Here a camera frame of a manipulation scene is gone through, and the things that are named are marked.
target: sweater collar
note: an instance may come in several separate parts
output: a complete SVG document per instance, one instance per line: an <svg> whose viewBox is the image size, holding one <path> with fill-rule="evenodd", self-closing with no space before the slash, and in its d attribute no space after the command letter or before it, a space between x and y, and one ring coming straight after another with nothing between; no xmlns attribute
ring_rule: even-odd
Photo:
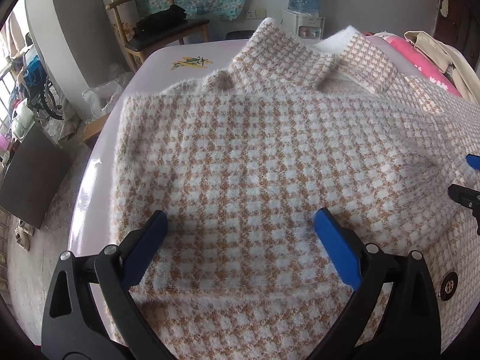
<svg viewBox="0 0 480 360"><path fill-rule="evenodd" d="M338 71L372 93L385 92L397 75L386 55L353 27L311 46L265 19L228 72L241 92L315 89Z"/></svg>

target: sweater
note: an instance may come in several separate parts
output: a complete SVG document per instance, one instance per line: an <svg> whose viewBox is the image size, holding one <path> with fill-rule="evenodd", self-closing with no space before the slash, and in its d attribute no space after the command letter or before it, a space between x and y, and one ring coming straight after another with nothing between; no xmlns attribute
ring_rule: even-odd
<svg viewBox="0 0 480 360"><path fill-rule="evenodd" d="M351 295L313 230L327 207L364 243L420 250L436 290L458 274L444 349L479 301L476 222L447 195L480 187L479 121L354 28L308 46L266 19L227 69L123 104L111 242L156 209L169 221L130 293L179 359L305 358Z"/></svg>

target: shoe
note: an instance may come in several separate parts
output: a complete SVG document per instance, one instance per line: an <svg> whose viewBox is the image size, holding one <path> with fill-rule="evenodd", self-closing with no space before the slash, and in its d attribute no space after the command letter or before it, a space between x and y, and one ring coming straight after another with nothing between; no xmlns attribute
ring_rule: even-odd
<svg viewBox="0 0 480 360"><path fill-rule="evenodd" d="M18 220L18 226L22 228L22 230L27 233L30 237L32 237L33 233L35 232L35 228L29 225L27 222L23 220Z"/></svg>
<svg viewBox="0 0 480 360"><path fill-rule="evenodd" d="M23 231L15 231L15 239L17 240L17 244L19 244L23 249L26 251L30 250L30 240L28 239L27 233Z"/></svg>

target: pink pillow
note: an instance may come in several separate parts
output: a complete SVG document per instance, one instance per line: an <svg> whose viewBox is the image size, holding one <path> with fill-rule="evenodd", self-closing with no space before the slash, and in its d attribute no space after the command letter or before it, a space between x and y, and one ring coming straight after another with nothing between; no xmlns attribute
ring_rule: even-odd
<svg viewBox="0 0 480 360"><path fill-rule="evenodd" d="M395 50L408 59L430 82L437 84L452 95L462 97L455 86L445 77L442 72L426 56L418 52L404 38L396 35L382 36Z"/></svg>

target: electrical outlet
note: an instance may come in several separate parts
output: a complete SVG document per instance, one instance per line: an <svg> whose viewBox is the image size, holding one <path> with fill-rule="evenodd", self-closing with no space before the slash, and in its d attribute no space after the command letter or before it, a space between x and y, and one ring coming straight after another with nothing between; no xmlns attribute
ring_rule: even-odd
<svg viewBox="0 0 480 360"><path fill-rule="evenodd" d="M255 17L257 19L265 19L267 17L267 11L265 8L255 10Z"/></svg>
<svg viewBox="0 0 480 360"><path fill-rule="evenodd" d="M255 14L255 11L245 11L245 15L246 15L247 20L257 18L256 14Z"/></svg>

